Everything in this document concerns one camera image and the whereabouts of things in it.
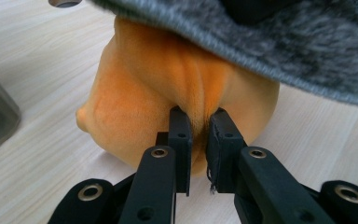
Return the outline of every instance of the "orange plush toy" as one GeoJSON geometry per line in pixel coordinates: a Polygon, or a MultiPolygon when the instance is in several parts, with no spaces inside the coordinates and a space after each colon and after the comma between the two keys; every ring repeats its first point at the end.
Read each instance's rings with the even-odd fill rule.
{"type": "Polygon", "coordinates": [[[187,113],[193,132],[192,174],[205,174],[209,118],[224,108],[246,142],[269,121],[279,83],[238,67],[181,36],[120,17],[105,47],[77,124],[133,167],[167,132],[170,109],[187,113]]]}

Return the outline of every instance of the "gray felt cloth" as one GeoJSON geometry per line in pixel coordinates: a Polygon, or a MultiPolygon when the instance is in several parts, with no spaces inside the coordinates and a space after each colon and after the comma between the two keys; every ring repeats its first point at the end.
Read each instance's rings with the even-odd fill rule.
{"type": "Polygon", "coordinates": [[[218,0],[92,0],[281,83],[358,105],[358,0],[300,0],[253,26],[218,0]]]}

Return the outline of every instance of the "light wood surface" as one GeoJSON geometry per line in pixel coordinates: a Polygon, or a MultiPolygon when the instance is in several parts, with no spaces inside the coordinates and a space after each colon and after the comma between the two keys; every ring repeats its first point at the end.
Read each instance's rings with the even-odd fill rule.
{"type": "MultiPolygon", "coordinates": [[[[114,15],[88,2],[0,0],[0,83],[21,109],[21,125],[0,146],[0,224],[46,223],[75,184],[116,184],[134,172],[76,127],[114,15]]],[[[342,179],[358,185],[358,107],[282,86],[267,129],[253,143],[271,150],[304,185],[342,179]]],[[[232,195],[192,178],[178,195],[177,223],[240,223],[232,195]]]]}

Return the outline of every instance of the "orange fabric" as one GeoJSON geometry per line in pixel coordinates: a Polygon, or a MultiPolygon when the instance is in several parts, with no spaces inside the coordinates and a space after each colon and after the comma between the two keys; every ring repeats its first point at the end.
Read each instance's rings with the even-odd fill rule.
{"type": "Polygon", "coordinates": [[[169,111],[190,117],[192,174],[205,174],[211,114],[220,106],[247,143],[261,133],[276,105],[279,84],[229,63],[181,36],[122,18],[103,50],[77,124],[95,142],[133,167],[167,132],[169,111]]]}

